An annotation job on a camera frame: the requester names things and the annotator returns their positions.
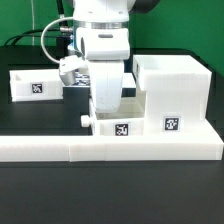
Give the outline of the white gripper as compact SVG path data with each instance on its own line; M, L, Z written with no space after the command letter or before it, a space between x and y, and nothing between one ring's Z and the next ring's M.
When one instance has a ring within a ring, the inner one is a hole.
M121 102L124 61L130 57L128 29L78 28L76 41L90 75L95 111L117 112Z

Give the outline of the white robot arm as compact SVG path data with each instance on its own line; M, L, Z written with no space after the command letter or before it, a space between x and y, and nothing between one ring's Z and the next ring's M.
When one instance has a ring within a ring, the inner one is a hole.
M160 0L74 0L76 45L90 75L97 113L117 112L124 61L130 57L129 14L148 13Z

